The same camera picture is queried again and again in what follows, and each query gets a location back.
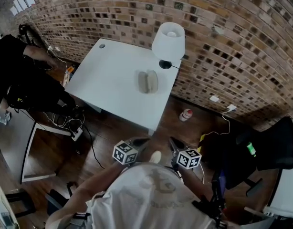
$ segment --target lamp shade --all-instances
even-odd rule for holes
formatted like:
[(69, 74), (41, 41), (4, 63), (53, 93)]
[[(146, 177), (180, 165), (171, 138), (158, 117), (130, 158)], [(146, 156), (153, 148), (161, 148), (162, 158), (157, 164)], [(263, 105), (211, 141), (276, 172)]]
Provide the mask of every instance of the lamp shade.
[(179, 24), (163, 23), (155, 36), (152, 51), (161, 60), (174, 62), (185, 54), (185, 30)]

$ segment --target white t-shirt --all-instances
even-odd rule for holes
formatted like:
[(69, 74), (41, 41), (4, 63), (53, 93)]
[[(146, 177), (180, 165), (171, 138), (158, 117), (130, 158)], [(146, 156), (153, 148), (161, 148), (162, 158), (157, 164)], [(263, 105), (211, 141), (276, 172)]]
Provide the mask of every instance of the white t-shirt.
[(141, 163), (125, 170), (103, 197), (95, 197), (87, 202), (90, 215), (85, 220), (67, 216), (52, 228), (215, 228), (214, 221), (192, 205), (199, 199), (173, 171), (157, 164)]

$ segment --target power strip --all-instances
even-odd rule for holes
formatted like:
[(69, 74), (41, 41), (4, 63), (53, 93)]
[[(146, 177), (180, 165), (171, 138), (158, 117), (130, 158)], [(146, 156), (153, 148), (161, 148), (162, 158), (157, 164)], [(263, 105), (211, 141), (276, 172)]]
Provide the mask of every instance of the power strip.
[(83, 130), (81, 128), (78, 128), (76, 130), (76, 132), (73, 132), (73, 137), (72, 140), (76, 142), (76, 140), (78, 140), (78, 138), (80, 137), (80, 135), (83, 133)]

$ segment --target lamp base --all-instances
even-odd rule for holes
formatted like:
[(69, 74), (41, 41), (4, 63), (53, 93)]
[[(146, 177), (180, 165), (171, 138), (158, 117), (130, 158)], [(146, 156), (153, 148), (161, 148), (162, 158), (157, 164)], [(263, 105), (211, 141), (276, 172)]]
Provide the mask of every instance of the lamp base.
[(172, 63), (169, 62), (169, 61), (160, 60), (160, 61), (159, 61), (159, 66), (160, 66), (161, 68), (163, 68), (163, 69), (166, 70), (166, 69), (170, 69), (170, 68), (171, 68)]

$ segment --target white bottle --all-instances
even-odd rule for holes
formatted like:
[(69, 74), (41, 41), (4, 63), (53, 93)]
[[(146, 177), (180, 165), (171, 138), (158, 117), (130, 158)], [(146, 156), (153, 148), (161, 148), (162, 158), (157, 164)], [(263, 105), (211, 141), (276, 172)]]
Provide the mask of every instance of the white bottle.
[(188, 119), (190, 119), (193, 115), (193, 112), (191, 109), (185, 109), (180, 115), (179, 115), (179, 119), (181, 121), (186, 121)]

